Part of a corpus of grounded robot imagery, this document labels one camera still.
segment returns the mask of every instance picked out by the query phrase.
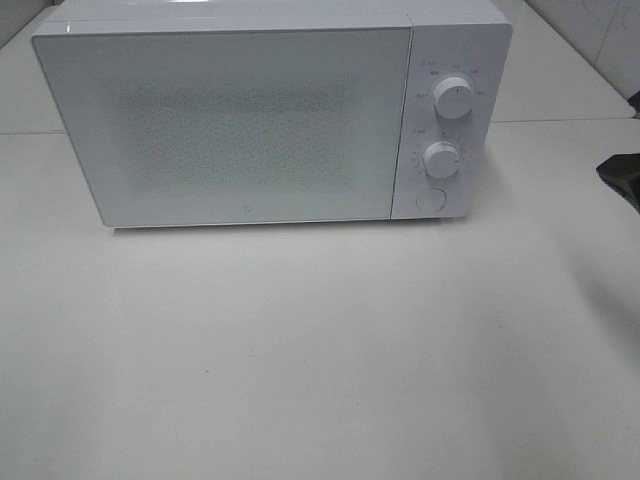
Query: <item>white knob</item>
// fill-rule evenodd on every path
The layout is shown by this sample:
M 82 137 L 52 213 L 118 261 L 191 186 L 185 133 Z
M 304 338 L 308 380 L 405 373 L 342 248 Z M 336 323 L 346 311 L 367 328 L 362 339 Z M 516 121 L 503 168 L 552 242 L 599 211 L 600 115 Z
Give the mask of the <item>white knob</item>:
M 473 85 L 464 77 L 449 77 L 433 89 L 436 111 L 444 118 L 464 117 L 473 107 Z
M 436 142 L 424 151 L 424 168 L 427 175 L 447 178 L 460 168 L 460 151 L 449 142 Z

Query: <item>white microwave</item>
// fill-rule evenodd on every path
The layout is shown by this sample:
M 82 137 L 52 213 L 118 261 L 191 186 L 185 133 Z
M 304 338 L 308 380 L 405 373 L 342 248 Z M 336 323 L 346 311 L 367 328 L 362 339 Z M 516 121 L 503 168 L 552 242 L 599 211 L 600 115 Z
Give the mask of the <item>white microwave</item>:
M 490 0 L 67 0 L 33 36 L 113 227 L 464 216 Z

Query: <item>white countertop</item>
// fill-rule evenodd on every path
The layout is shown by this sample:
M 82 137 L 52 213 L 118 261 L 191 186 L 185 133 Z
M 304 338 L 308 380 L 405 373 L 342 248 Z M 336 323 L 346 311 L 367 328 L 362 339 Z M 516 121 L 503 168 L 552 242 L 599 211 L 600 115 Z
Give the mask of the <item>white countertop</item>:
M 493 124 L 465 220 L 114 232 L 50 107 L 0 116 L 0 478 L 637 476 L 640 219 L 595 172 L 637 121 Z

